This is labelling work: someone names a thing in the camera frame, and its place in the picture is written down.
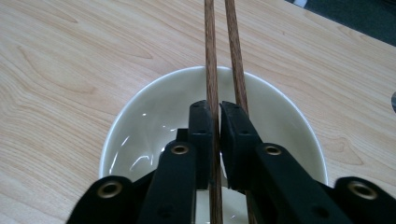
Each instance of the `wooden table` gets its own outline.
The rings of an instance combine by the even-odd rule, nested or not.
[[[283,0],[236,2],[245,70],[303,111],[330,184],[356,175],[395,197],[396,48]],[[223,1],[216,20],[231,66]],[[204,1],[1,0],[0,223],[65,222],[126,102],[204,64]]]

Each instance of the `bowl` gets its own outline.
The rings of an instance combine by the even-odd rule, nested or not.
[[[279,144],[317,181],[327,184],[318,139],[297,106],[268,82],[245,73],[249,117],[264,142]],[[218,67],[219,101],[235,102],[233,72]],[[153,81],[121,110],[102,152],[99,177],[136,181],[154,170],[178,128],[188,128],[189,106],[204,100],[205,68],[178,70]],[[209,223],[207,191],[197,192],[196,223]],[[224,223],[247,223],[245,196],[223,188]]]

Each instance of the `brown chopstick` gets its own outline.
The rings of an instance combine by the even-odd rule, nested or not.
[[[221,169],[219,150],[219,97],[216,63],[215,9],[205,0],[206,100],[214,123],[212,183],[209,185],[210,223],[222,224]]]
[[[233,87],[235,91],[235,101],[248,114],[248,98],[245,85],[244,66],[242,64],[241,46],[239,43],[238,23],[236,21],[236,11],[234,0],[225,0],[225,11],[227,15],[228,37],[230,40],[231,63],[233,65]],[[251,195],[245,192],[247,197],[247,217],[248,223],[257,223],[251,208]]]

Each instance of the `white bowl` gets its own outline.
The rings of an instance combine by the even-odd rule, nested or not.
[[[249,116],[264,142],[285,147],[316,180],[327,184],[323,155],[301,111],[281,91],[245,73]],[[234,102],[232,70],[218,68],[219,101]],[[177,128],[188,128],[189,106],[205,96],[205,68],[170,73],[147,85],[121,110],[103,147],[99,176],[136,181],[154,170]],[[198,192],[196,223],[208,223],[207,191]],[[247,223],[245,197],[223,188],[224,223]]]

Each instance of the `dark floor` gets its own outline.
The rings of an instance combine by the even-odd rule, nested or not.
[[[396,47],[396,0],[307,0],[304,8]]]

